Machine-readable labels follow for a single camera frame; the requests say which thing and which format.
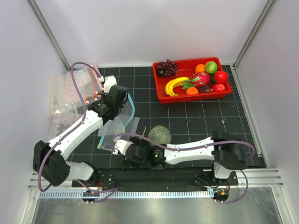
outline red plastic basket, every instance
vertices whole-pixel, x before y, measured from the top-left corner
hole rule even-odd
[[[177,97],[170,97],[165,93],[165,86],[166,84],[176,78],[179,77],[188,77],[192,78],[193,74],[195,73],[195,67],[198,64],[205,64],[208,61],[216,62],[218,66],[218,71],[223,71],[223,68],[220,64],[220,61],[217,57],[209,57],[209,58],[198,58],[198,59],[188,59],[188,60],[180,60],[175,61],[178,65],[178,73],[171,77],[157,77],[156,66],[159,64],[158,62],[153,63],[153,71],[156,83],[156,90],[157,96],[161,104],[168,104],[168,103],[176,103],[176,102],[185,102],[185,101],[194,101],[200,99],[216,99],[216,98],[223,98],[226,95],[230,94],[232,88],[227,81],[225,85],[225,91],[222,92],[206,92],[206,93],[199,93],[195,95],[186,95],[186,90],[183,90],[183,87],[179,86],[174,89],[174,92],[178,94]]]

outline dragon fruit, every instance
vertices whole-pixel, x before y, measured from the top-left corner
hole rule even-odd
[[[195,73],[193,79],[188,83],[183,83],[183,89],[188,89],[189,87],[202,87],[210,82],[210,74],[207,72]]]

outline white vent strip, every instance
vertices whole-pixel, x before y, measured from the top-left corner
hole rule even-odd
[[[96,199],[98,197],[85,196],[83,193],[86,190],[75,189],[71,191],[66,190],[48,190],[42,192],[39,196],[40,199]],[[108,196],[110,193],[102,193],[101,198]],[[192,192],[115,192],[111,199],[149,199],[149,198],[195,198],[195,197],[214,197],[213,189],[208,191],[192,191]]]

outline red apple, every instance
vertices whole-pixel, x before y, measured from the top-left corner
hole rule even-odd
[[[212,89],[213,92],[222,92],[225,91],[225,86],[223,84],[216,83],[215,85],[213,85]]]
[[[228,74],[224,71],[217,71],[214,74],[214,80],[216,83],[225,84],[228,80]]]

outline metal corner post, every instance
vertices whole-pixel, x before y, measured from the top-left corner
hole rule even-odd
[[[249,46],[251,45],[253,39],[255,38],[255,36],[257,35],[258,31],[260,30],[260,28],[262,27],[262,24],[264,23],[265,19],[267,18],[267,16],[269,15],[269,12],[272,10],[273,6],[275,5],[277,0],[267,0],[264,8],[261,11],[261,14],[259,15],[255,25],[253,26],[245,44],[242,47],[242,50],[240,51],[235,63],[234,63],[234,68],[236,69],[238,67],[238,65],[240,64],[242,58],[244,57],[247,49],[249,48]]]
[[[33,13],[35,14],[38,22],[40,23],[41,27],[43,28],[45,34],[47,35],[49,41],[51,42],[54,50],[56,51],[59,59],[61,60],[62,64],[64,65],[64,67],[67,69],[67,70],[70,70],[70,65],[69,63],[67,62],[56,38],[54,37],[50,27],[48,26],[47,24],[47,21],[45,20],[41,10],[39,9],[37,3],[35,0],[27,0],[28,4],[30,5]]]

